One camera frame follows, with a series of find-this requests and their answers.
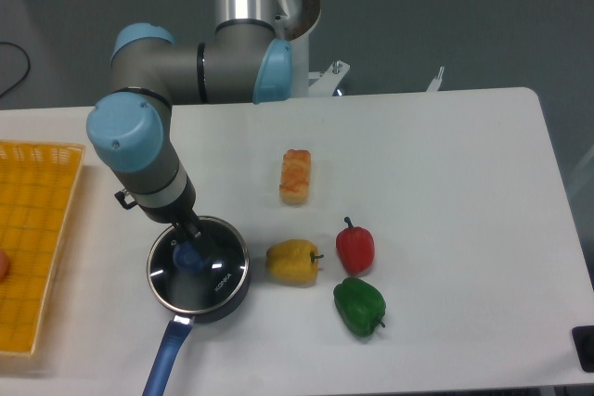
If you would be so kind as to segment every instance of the red bell pepper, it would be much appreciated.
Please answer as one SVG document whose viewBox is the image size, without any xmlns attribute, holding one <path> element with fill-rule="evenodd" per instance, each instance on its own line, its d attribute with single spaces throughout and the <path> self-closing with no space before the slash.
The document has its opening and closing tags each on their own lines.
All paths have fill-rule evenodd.
<svg viewBox="0 0 594 396">
<path fill-rule="evenodd" d="M 336 236 L 336 250 L 346 272 L 349 275 L 357 275 L 373 263 L 373 236 L 367 229 L 353 226 L 349 217 L 345 217 L 344 222 L 349 227 Z"/>
</svg>

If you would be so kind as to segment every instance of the black cable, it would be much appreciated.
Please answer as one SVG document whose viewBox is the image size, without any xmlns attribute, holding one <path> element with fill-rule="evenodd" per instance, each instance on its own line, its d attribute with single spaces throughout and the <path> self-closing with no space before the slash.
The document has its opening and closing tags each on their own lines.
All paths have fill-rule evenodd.
<svg viewBox="0 0 594 396">
<path fill-rule="evenodd" d="M 25 80 L 25 78 L 29 75 L 29 71 L 31 70 L 31 60 L 29 59 L 29 54 L 27 53 L 27 51 L 20 45 L 17 45 L 12 42 L 8 42 L 8 41 L 0 41 L 0 45 L 13 46 L 13 47 L 17 48 L 27 58 L 27 70 L 23 73 L 22 76 L 20 76 L 18 81 L 16 81 L 12 85 L 10 85 L 4 92 L 0 92 L 0 99 L 1 99 L 10 90 L 15 88 L 20 83 L 22 83 Z"/>
</svg>

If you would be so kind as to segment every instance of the black pot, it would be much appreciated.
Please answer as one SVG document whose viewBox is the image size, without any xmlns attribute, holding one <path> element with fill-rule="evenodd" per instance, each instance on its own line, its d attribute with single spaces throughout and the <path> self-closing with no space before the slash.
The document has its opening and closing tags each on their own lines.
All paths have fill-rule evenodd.
<svg viewBox="0 0 594 396">
<path fill-rule="evenodd" d="M 143 395 L 163 394 L 175 356 L 194 321 L 214 322 L 233 313 L 250 287 L 250 258 L 237 229 L 216 217 L 200 217 L 200 222 L 216 249 L 199 273 L 176 266 L 173 227 L 157 238 L 148 255 L 150 288 L 175 317 L 165 330 Z"/>
</svg>

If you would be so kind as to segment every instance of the white table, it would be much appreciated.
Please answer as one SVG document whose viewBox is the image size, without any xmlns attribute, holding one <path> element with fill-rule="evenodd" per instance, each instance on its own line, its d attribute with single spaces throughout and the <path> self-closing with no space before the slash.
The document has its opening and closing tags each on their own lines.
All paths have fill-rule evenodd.
<svg viewBox="0 0 594 396">
<path fill-rule="evenodd" d="M 89 108 L 0 113 L 0 138 L 88 145 L 38 351 L 0 358 L 1 394 L 139 394 L 171 314 L 145 277 L 165 229 L 124 211 L 86 138 Z M 588 272 L 536 95 L 526 89 L 292 99 L 174 109 L 172 139 L 199 214 L 246 239 L 248 297 L 195 326 L 172 395 L 465 390 L 593 382 L 574 326 L 594 323 Z M 313 156 L 310 202 L 282 205 L 283 153 Z M 366 277 L 385 329 L 359 341 L 332 289 L 334 239 L 349 215 L 371 231 Z M 272 244 L 326 253 L 313 287 L 270 283 Z"/>
</svg>

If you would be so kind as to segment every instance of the pepper stem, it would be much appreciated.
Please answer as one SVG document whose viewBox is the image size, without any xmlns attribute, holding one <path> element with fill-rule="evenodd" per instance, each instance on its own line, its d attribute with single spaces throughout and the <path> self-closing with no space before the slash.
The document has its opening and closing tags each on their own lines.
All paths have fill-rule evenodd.
<svg viewBox="0 0 594 396">
<path fill-rule="evenodd" d="M 324 254 L 316 255 L 316 254 L 314 254 L 314 252 L 310 252 L 309 253 L 309 256 L 312 259 L 312 263 L 315 262 L 317 259 L 323 259 L 324 258 Z"/>
</svg>

